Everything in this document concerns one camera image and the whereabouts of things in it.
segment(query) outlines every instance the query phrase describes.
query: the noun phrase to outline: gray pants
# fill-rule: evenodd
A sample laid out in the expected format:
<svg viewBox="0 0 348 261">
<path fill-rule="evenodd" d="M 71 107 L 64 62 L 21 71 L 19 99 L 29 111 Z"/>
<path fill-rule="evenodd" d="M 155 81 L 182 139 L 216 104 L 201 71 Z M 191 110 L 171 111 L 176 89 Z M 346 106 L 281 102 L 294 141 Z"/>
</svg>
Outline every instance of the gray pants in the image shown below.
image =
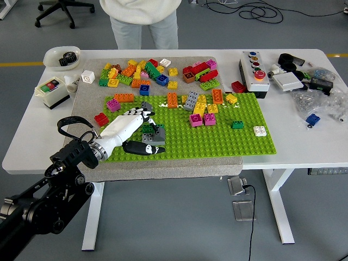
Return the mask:
<svg viewBox="0 0 348 261">
<path fill-rule="evenodd" d="M 142 25 L 125 23 L 110 17 L 111 27 L 120 50 L 141 49 Z M 156 49 L 178 49 L 178 25 L 176 11 L 157 23 L 149 24 Z"/>
</svg>

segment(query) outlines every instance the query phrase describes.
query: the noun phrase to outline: gear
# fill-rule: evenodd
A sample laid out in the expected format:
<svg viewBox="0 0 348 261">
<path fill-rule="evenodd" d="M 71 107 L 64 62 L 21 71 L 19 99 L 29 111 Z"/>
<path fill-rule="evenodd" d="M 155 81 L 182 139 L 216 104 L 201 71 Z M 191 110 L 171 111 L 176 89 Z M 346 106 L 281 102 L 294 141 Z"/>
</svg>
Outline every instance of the gear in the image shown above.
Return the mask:
<svg viewBox="0 0 348 261">
<path fill-rule="evenodd" d="M 63 54 L 63 58 L 66 58 L 67 62 L 73 63 L 74 61 L 77 60 L 76 54 L 74 52 L 66 52 Z"/>
<path fill-rule="evenodd" d="M 67 66 L 68 61 L 66 60 L 66 58 L 60 58 L 59 64 L 60 64 L 60 66 Z"/>
</svg>

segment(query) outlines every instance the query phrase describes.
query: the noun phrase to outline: power cord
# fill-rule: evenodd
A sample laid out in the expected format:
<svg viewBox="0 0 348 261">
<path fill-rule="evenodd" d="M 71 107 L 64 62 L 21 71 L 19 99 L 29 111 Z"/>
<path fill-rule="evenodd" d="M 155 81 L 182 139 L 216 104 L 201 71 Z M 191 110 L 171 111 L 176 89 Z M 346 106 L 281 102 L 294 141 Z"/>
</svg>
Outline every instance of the power cord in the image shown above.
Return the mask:
<svg viewBox="0 0 348 261">
<path fill-rule="evenodd" d="M 243 189 L 252 187 L 254 189 L 254 207 L 253 207 L 253 212 L 252 212 L 252 225 L 251 225 L 251 235 L 250 235 L 250 245 L 249 245 L 249 259 L 250 261 L 251 258 L 251 241 L 252 241 L 252 234 L 254 233 L 254 217 L 255 217 L 255 200 L 256 200 L 256 190 L 253 185 L 244 185 L 242 186 Z"/>
<path fill-rule="evenodd" d="M 338 261 L 342 261 L 342 260 L 346 259 L 347 257 L 348 257 L 348 255 L 346 255 L 345 257 L 341 258 L 341 259 L 338 260 Z"/>
<path fill-rule="evenodd" d="M 237 0 L 234 0 L 234 2 L 229 2 L 229 3 L 227 3 L 227 0 L 219 0 L 219 3 L 220 3 L 220 4 L 238 4 L 238 1 L 237 1 Z"/>
<path fill-rule="evenodd" d="M 297 10 L 291 10 L 291 9 L 283 9 L 283 8 L 278 8 L 275 7 L 274 5 L 268 4 L 267 2 L 263 1 L 263 0 L 259 0 L 259 2 L 251 2 L 251 3 L 247 3 L 247 4 L 243 4 L 239 7 L 229 7 L 223 3 L 221 3 L 221 1 L 219 0 L 219 2 L 209 2 L 208 0 L 206 0 L 205 4 L 202 4 L 201 6 L 207 6 L 207 8 L 213 12 L 219 13 L 219 14 L 225 14 L 225 15 L 230 15 L 230 14 L 234 14 L 234 13 L 238 13 L 238 15 L 243 18 L 243 19 L 254 19 L 254 20 L 258 20 L 260 22 L 263 23 L 281 23 L 284 20 L 284 16 L 282 14 L 281 11 L 291 11 L 291 12 L 295 12 L 295 13 L 299 13 L 305 16 L 309 16 L 309 17 L 324 17 L 324 16 L 331 16 L 331 15 L 336 15 L 336 14 L 340 14 L 342 13 L 342 11 L 334 13 L 334 14 L 328 14 L 328 15 L 308 15 L 305 14 L 303 12 L 297 11 Z M 224 8 L 228 8 L 228 9 L 232 9 L 233 11 L 231 12 L 224 12 L 224 11 L 218 11 L 215 9 L 212 9 L 210 6 L 211 5 L 221 5 Z M 245 14 L 250 14 L 251 17 L 246 17 L 244 16 Z M 280 15 L 279 21 L 276 22 L 270 22 L 267 21 L 266 19 L 272 19 L 272 18 L 276 18 L 277 16 Z"/>
</svg>

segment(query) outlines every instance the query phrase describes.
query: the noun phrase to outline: black strap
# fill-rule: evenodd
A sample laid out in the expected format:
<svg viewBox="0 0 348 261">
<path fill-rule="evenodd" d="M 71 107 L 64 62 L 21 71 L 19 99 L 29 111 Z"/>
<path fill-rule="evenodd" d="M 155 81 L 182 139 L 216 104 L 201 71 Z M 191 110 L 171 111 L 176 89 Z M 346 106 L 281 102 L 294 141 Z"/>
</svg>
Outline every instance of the black strap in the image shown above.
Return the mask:
<svg viewBox="0 0 348 261">
<path fill-rule="evenodd" d="M 61 135 L 64 135 L 66 137 L 69 137 L 69 138 L 72 138 L 74 140 L 78 140 L 78 141 L 81 141 L 82 138 L 87 134 L 87 133 L 84 133 L 82 134 L 82 136 L 80 138 L 74 136 L 74 135 L 71 135 L 69 134 L 68 132 L 62 130 L 61 128 L 66 126 L 66 125 L 70 125 L 70 124 L 75 124 L 75 123 L 82 123 L 82 124 L 85 124 L 87 125 L 88 127 L 90 128 L 93 128 L 93 125 L 88 121 L 86 120 L 85 118 L 82 118 L 80 116 L 69 116 L 69 117 L 65 117 L 61 120 L 59 120 L 57 122 L 57 127 L 58 127 L 58 132 L 61 134 Z M 88 131 L 88 133 L 92 133 L 93 137 L 95 138 L 95 134 L 94 132 L 91 132 L 91 131 Z"/>
</svg>

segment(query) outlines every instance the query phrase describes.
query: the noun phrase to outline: person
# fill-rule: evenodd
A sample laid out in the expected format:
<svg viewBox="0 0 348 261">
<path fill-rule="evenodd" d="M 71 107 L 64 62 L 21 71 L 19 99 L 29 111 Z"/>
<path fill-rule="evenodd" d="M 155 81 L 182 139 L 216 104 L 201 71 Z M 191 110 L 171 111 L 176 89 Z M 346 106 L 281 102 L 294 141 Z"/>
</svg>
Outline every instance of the person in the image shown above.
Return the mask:
<svg viewBox="0 0 348 261">
<path fill-rule="evenodd" d="M 181 0 L 100 0 L 110 16 L 119 49 L 141 49 L 141 30 L 148 26 L 156 49 L 178 49 L 176 9 Z"/>
</svg>

